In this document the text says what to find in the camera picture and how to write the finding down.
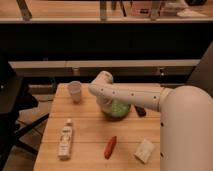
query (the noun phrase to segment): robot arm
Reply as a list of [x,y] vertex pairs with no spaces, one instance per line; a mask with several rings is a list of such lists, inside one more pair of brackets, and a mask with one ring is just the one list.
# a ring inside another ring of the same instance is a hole
[[102,71],[89,85],[102,109],[119,101],[160,111],[162,171],[212,171],[213,101],[197,87],[124,87]]
[[89,90],[102,102],[106,102],[106,99],[116,99],[156,111],[160,111],[165,97],[172,91],[163,87],[118,86],[113,85],[112,82],[112,75],[102,71],[89,85]]

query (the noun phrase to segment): desk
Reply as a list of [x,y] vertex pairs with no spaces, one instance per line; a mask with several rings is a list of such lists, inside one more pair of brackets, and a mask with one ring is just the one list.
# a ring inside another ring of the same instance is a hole
[[[82,102],[74,104],[67,84],[58,86],[34,170],[160,171],[160,114],[146,109],[147,116],[139,118],[132,106],[123,120],[106,120],[96,104],[96,97],[89,93],[87,87],[87,84],[82,86]],[[58,142],[67,118],[72,118],[74,128],[71,159],[60,161],[57,157]],[[110,159],[106,160],[106,143],[115,135],[117,144]],[[144,138],[156,146],[146,165],[134,156]]]

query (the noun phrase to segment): paper cup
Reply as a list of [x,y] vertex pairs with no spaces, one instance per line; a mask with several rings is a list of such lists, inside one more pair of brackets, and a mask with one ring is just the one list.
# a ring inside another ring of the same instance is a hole
[[82,92],[81,92],[81,82],[80,81],[71,81],[69,84],[68,84],[68,90],[69,90],[69,93],[72,97],[72,100],[75,102],[75,103],[78,103],[81,101],[81,98],[82,98]]

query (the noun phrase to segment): white bottle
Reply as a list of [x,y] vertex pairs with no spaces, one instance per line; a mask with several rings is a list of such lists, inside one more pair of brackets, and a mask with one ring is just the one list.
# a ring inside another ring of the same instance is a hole
[[61,137],[58,148],[58,157],[61,160],[67,160],[70,158],[71,142],[73,134],[72,126],[73,126],[72,120],[67,119],[67,122],[61,131]]

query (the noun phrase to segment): red pepper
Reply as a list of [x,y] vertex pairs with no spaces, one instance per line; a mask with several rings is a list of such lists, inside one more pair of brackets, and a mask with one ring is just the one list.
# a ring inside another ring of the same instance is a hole
[[113,152],[113,149],[115,147],[116,142],[117,142],[117,136],[114,136],[107,143],[107,146],[106,146],[105,151],[104,151],[104,157],[106,159],[110,158],[110,156],[111,156],[111,154]]

